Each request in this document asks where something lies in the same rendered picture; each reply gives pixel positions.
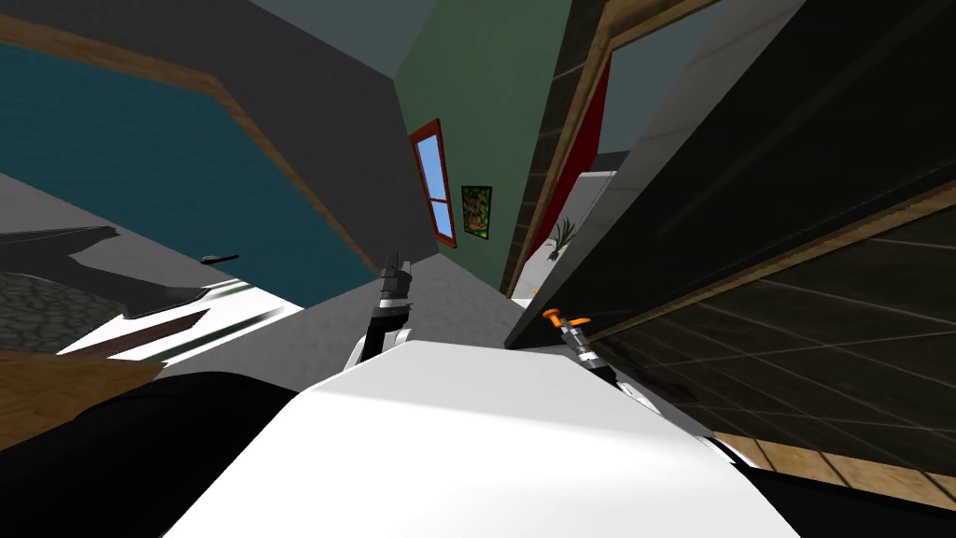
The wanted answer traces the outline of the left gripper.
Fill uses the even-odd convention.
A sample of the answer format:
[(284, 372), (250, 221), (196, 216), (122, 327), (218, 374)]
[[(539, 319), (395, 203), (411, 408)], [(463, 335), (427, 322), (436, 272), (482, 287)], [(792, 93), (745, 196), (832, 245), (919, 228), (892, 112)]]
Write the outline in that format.
[(399, 268), (399, 251), (391, 250), (383, 270), (382, 288), (379, 299), (380, 308), (395, 308), (408, 305), (408, 294), (412, 281), (412, 264), (405, 261)]

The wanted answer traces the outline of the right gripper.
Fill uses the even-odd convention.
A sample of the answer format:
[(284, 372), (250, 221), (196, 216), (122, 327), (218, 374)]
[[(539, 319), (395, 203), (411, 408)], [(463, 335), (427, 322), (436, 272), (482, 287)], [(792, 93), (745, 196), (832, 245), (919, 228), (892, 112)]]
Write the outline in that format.
[(562, 338), (575, 353), (591, 353), (590, 342), (581, 329), (590, 319), (561, 319)]

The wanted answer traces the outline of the red framed window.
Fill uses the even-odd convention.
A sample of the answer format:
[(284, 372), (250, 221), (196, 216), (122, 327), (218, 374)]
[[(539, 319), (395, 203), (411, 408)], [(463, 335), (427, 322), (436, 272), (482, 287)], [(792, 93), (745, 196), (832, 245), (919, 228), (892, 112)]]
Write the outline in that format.
[(457, 246), (455, 221), (450, 199), (441, 122), (434, 119), (409, 135), (417, 173), (429, 209), (434, 238), (448, 246)]

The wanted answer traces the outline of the white cabinet with plant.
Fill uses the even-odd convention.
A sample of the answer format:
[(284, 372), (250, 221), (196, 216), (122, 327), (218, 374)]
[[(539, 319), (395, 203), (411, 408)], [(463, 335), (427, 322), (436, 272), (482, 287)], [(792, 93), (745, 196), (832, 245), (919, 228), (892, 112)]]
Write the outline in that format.
[(550, 262), (548, 257), (554, 252), (552, 237), (557, 233), (557, 226), (567, 219), (575, 229), (579, 229), (615, 175), (616, 171), (586, 172), (577, 178), (555, 227), (546, 233), (545, 242), (526, 261), (512, 295), (514, 302), (527, 308), (534, 298), (535, 290), (541, 287), (555, 266), (555, 262)]

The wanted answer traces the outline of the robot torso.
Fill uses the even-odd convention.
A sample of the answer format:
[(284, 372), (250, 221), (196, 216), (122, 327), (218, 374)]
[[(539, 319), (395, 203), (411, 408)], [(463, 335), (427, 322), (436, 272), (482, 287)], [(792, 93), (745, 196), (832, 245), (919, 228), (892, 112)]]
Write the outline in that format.
[(799, 535), (570, 359), (411, 341), (294, 396), (164, 538)]

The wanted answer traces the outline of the red door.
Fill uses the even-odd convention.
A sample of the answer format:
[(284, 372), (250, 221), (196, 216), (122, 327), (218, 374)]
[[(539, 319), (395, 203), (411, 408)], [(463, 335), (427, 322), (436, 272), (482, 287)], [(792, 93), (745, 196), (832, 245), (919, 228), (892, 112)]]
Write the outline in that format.
[(583, 115), (577, 135), (569, 150), (561, 175), (552, 193), (540, 229), (529, 248), (528, 256), (537, 251), (550, 236), (553, 226), (557, 223), (561, 209), (567, 202), (569, 195), (581, 174), (585, 174), (598, 155), (598, 146), (601, 125), (604, 114), (605, 100), (610, 77), (611, 62), (607, 61), (598, 79), (592, 99)]

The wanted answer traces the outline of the black door leaf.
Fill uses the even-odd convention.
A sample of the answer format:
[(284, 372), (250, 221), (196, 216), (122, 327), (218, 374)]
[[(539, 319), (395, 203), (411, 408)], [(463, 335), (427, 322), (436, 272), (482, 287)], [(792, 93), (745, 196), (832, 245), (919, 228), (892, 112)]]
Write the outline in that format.
[(630, 151), (508, 349), (614, 333), (956, 187), (956, 0), (744, 0)]

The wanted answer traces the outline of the green picture on wall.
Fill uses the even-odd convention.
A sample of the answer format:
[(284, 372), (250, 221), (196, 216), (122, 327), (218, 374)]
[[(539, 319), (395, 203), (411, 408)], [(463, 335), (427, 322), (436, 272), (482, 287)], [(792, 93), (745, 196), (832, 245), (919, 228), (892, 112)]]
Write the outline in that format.
[(462, 186), (463, 228), (466, 234), (483, 239), (489, 237), (491, 200), (490, 186)]

